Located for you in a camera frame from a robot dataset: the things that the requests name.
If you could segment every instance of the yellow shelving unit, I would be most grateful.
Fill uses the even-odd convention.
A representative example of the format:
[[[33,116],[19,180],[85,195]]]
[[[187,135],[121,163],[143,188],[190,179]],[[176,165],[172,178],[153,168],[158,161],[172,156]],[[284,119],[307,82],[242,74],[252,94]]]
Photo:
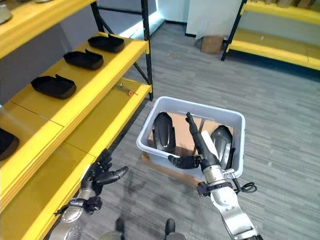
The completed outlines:
[[[148,43],[142,40],[125,38],[124,44],[125,48],[119,53],[98,50],[87,42],[78,46],[77,51],[88,49],[103,56],[104,63],[98,70],[82,69],[61,59],[42,74],[58,74],[74,81],[76,92],[72,97],[64,100],[50,97],[35,91],[29,84],[4,106],[0,126],[21,139],[25,147],[21,148],[20,144],[19,150],[1,164],[1,211],[140,55],[149,50]],[[10,113],[9,110],[17,107],[21,110]]]
[[[103,30],[94,0],[5,4],[13,18],[0,25],[0,59],[89,4],[98,29]],[[75,51],[102,55],[101,68],[83,69],[62,58],[42,74],[74,81],[76,91],[70,98],[53,98],[28,84],[0,107],[0,127],[19,139],[18,149],[0,162],[0,239],[42,240],[58,219],[54,212],[75,195],[88,166],[112,145],[145,97],[150,94],[153,99],[149,25],[144,20],[147,0],[141,1],[141,9],[146,41],[123,38],[125,47],[119,53],[84,42]],[[144,53],[147,76],[135,64]],[[122,78],[132,65],[148,84]],[[134,95],[115,86],[120,83]]]
[[[126,78],[120,79],[118,84],[120,82],[135,94],[130,97],[126,92],[114,87],[69,135],[66,143],[95,157],[98,157],[104,148],[110,147],[151,91],[150,85],[141,82]]]
[[[265,4],[264,1],[248,0],[242,10],[260,14],[274,15],[282,18],[294,19],[301,22],[320,25],[320,6],[313,5],[311,9],[300,8],[296,6],[278,7],[276,3]]]
[[[95,157],[63,143],[1,213],[3,240],[43,239],[58,217],[54,212],[79,189]]]
[[[19,138],[15,153],[0,163],[2,210],[61,143],[62,126],[12,102],[0,108],[0,124]]]
[[[42,239],[57,220],[53,213],[78,190],[86,167],[111,145],[151,91],[150,85],[134,80],[119,82],[135,94],[114,87],[45,161],[2,212],[3,239]]]
[[[0,25],[0,59],[94,0],[53,0],[46,3],[6,0],[13,18]]]
[[[320,46],[238,28],[229,50],[320,70]]]
[[[276,3],[266,4],[262,0],[242,0],[221,57],[222,61],[229,50],[235,50],[320,70],[320,45],[237,28],[245,11],[320,25],[320,4],[305,9],[296,6],[279,7]]]
[[[124,38],[125,48],[119,53],[110,53],[91,47],[84,42],[75,51],[85,49],[103,56],[103,65],[98,70],[73,66],[61,59],[42,76],[58,74],[75,82],[76,91],[68,99],[60,100],[46,96],[33,89],[31,84],[10,101],[63,126],[69,133],[97,105],[115,83],[129,70],[141,54],[148,52],[148,42]]]

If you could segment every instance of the cardboard box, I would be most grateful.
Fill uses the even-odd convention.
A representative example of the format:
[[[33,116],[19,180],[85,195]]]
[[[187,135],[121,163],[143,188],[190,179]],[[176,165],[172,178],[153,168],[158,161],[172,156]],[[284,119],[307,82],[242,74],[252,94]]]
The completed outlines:
[[[206,54],[220,53],[223,40],[223,36],[204,36],[201,45],[201,52]]]
[[[296,6],[298,8],[303,8],[306,9],[308,7],[308,5],[310,4],[311,0],[298,0],[296,1]]]
[[[188,174],[183,174],[181,172],[172,170],[170,168],[159,166],[154,164],[148,154],[146,152],[142,153],[141,155],[142,162],[148,166],[149,168],[153,169],[156,172],[163,173],[167,175],[169,178],[173,179],[174,181],[177,181],[178,183],[184,184],[192,189],[195,189],[198,186],[198,183],[203,182],[204,179],[200,179]]]
[[[293,0],[279,0],[278,7],[288,8],[292,4]]]
[[[265,4],[276,4],[277,0],[264,0]]]
[[[195,149],[195,143],[194,140],[191,136],[191,133],[189,132],[189,123],[186,122],[186,116],[182,114],[176,114],[176,113],[170,113],[167,112],[168,115],[172,118],[172,125],[174,127],[175,131],[175,151],[173,154],[178,155],[178,156],[191,156],[194,153]],[[201,118],[199,117],[193,117],[193,120],[196,124],[196,126],[200,127],[201,124]],[[203,124],[202,130],[207,130],[209,134],[219,127],[221,124],[215,121],[211,120],[205,120]],[[227,126],[233,135],[234,129],[231,126]],[[154,136],[151,131],[149,138],[148,138],[148,143],[150,147],[154,147]]]

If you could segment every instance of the white plastic bin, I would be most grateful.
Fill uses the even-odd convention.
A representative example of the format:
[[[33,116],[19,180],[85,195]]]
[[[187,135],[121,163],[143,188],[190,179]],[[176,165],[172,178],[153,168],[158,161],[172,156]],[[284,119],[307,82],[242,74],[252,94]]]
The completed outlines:
[[[168,112],[174,114],[183,114],[190,112],[193,116],[212,120],[220,124],[225,124],[233,127],[233,141],[232,146],[235,148],[233,155],[233,169],[235,170],[235,176],[240,177],[244,168],[244,148],[245,148],[245,117],[236,111],[231,111],[219,107],[208,106],[199,104],[191,101],[185,101],[173,97],[162,96],[159,97],[149,113],[143,128],[136,140],[136,145],[142,151],[148,153],[150,160],[174,171],[191,175],[198,179],[204,179],[203,173],[201,172],[200,166],[196,169],[180,169],[171,164],[168,160],[171,153],[160,151],[152,148],[148,144],[148,138],[153,128],[153,123],[157,115],[161,112]]]

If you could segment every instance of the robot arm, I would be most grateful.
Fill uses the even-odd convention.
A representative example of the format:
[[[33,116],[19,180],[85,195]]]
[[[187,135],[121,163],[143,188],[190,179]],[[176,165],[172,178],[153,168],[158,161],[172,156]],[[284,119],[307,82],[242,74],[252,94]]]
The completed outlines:
[[[116,171],[109,171],[112,166],[111,160],[110,153],[105,149],[89,167],[81,181],[78,195],[55,213],[62,216],[51,232],[49,240],[80,239],[90,215],[102,206],[99,195],[103,186],[116,182],[129,170],[124,166]]]
[[[237,191],[243,190],[234,175],[234,170],[224,171],[221,168],[217,157],[210,152],[202,135],[198,132],[198,128],[191,116],[190,112],[186,114],[186,121],[189,123],[189,130],[192,135],[194,144],[199,153],[199,157],[195,157],[192,161],[190,157],[174,158],[169,156],[169,160],[179,166],[201,166],[201,170],[205,177],[205,182],[198,184],[197,190],[201,196],[210,197],[213,205],[219,210],[222,222],[233,240],[263,240],[257,229],[249,219],[248,215],[242,211],[238,203],[238,197],[233,190],[232,184],[227,181],[227,176],[231,176],[237,187]],[[247,192],[255,192],[257,189],[252,183],[246,186]]]

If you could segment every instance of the black boot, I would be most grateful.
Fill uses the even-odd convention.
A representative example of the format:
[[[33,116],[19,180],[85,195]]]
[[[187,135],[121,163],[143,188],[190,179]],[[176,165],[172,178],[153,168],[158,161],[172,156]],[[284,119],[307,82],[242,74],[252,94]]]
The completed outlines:
[[[169,218],[165,223],[165,238],[167,238],[167,236],[170,233],[174,233],[175,231],[176,231],[175,220],[173,220],[172,218]]]
[[[125,240],[125,220],[122,217],[115,221],[115,230],[122,233],[121,240]]]

